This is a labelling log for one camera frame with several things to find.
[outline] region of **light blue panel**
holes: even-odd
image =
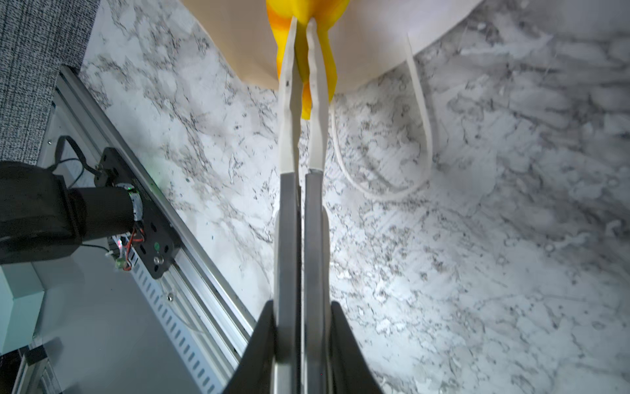
[[[32,341],[42,299],[42,283],[31,263],[0,266],[0,354]]]

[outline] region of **yellow cloth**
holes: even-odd
[[[297,18],[295,57],[302,83],[304,83],[304,90],[302,90],[302,119],[310,119],[312,101],[309,87],[309,46],[306,42],[306,25],[311,18],[315,18],[317,21],[318,38],[321,44],[321,52],[324,55],[326,79],[328,82],[328,100],[332,100],[337,84],[337,70],[333,59],[333,51],[330,49],[330,43],[328,42],[328,30],[341,17],[350,0],[266,0],[266,2],[269,25],[271,25],[273,37],[278,44],[278,54],[276,56],[278,78],[280,78],[291,19],[293,16]]]

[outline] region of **black bracket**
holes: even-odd
[[[151,277],[161,278],[175,261],[175,255],[181,247],[181,238],[115,148],[103,150],[97,169],[100,174],[94,177],[95,186],[129,183],[140,195],[142,220],[135,225],[144,231],[144,240],[134,242],[133,245]]]
[[[367,366],[341,305],[331,305],[329,351],[333,373],[330,394],[382,394]],[[267,394],[272,389],[272,366],[277,351],[273,300],[265,303],[245,353],[223,394]]]

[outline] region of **black mounting plate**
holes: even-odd
[[[175,255],[181,247],[181,238],[115,148],[103,150],[97,170],[101,173],[94,177],[95,186],[105,187],[129,183],[140,194],[142,199],[140,225],[144,229],[144,241],[134,242],[134,248],[151,273],[151,277],[161,278],[175,261]],[[156,259],[163,262],[156,264]]]

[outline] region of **marble countertop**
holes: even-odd
[[[329,145],[331,297],[385,393],[630,392],[626,4],[488,0],[418,54],[439,139],[410,199],[367,200]],[[240,82],[174,0],[102,1],[81,79],[258,316],[276,94]],[[407,67],[335,105],[355,179],[411,184],[423,129]]]

